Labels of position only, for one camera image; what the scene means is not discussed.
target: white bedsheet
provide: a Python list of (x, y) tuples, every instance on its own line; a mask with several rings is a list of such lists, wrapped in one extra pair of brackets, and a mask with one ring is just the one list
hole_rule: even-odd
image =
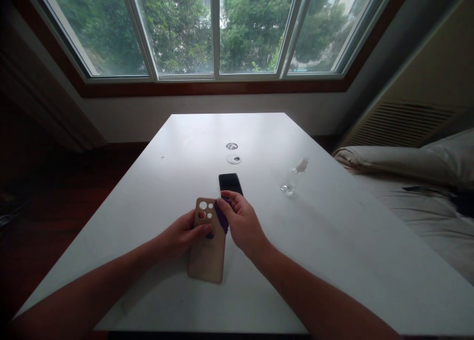
[(346, 167), (382, 204), (474, 285), (474, 219), (463, 216), (438, 193), (407, 192), (402, 187), (442, 187), (387, 174), (357, 174)]

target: wooden window frame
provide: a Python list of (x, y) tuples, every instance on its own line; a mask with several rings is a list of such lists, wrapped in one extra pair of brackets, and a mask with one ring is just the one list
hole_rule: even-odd
[(87, 84), (30, 0), (12, 0), (82, 98), (177, 95), (230, 95), (346, 92), (405, 0), (389, 0), (360, 51), (342, 79), (278, 80), (254, 82), (136, 82)]

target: finger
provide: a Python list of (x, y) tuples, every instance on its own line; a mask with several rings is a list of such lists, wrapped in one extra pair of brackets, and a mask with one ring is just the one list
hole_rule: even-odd
[(221, 191), (221, 195), (226, 198), (230, 198), (234, 200), (236, 203), (238, 202), (246, 202), (247, 200), (241, 195), (240, 193), (233, 192), (233, 191)]
[(202, 225), (196, 226), (194, 229), (186, 232), (185, 242), (191, 245), (197, 240), (209, 234), (210, 232), (212, 232), (211, 224), (202, 224)]
[(234, 206), (234, 211), (236, 213), (238, 213), (241, 209), (242, 209), (243, 205), (242, 203), (237, 203), (235, 206)]
[(234, 213), (234, 210), (232, 209), (232, 207), (222, 198), (219, 198), (217, 200), (217, 205), (219, 206), (219, 208), (222, 210), (222, 212), (224, 213), (224, 215), (226, 216), (226, 219), (227, 221), (233, 216), (235, 215)]
[(190, 230), (193, 227), (195, 212), (196, 209), (192, 209), (178, 218), (177, 221), (180, 223), (183, 230)]

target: purple cloth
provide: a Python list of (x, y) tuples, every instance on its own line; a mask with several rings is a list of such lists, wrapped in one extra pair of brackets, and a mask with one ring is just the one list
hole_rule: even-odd
[[(222, 198), (222, 200), (229, 203), (229, 205), (232, 208), (232, 203), (229, 199)], [(222, 228), (224, 229), (224, 233), (227, 234), (227, 231), (229, 230), (229, 222), (227, 221), (227, 218), (224, 215), (224, 213), (222, 212), (222, 210), (219, 208), (219, 205), (217, 204), (217, 200), (214, 203), (214, 208), (216, 209), (217, 218), (219, 219), (219, 222), (220, 222)]]

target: bed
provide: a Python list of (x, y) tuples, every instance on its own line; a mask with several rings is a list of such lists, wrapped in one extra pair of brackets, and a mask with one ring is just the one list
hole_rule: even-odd
[(450, 200), (464, 195), (465, 207), (474, 205), (474, 129), (419, 149), (352, 146), (333, 157), (474, 285), (474, 218)]

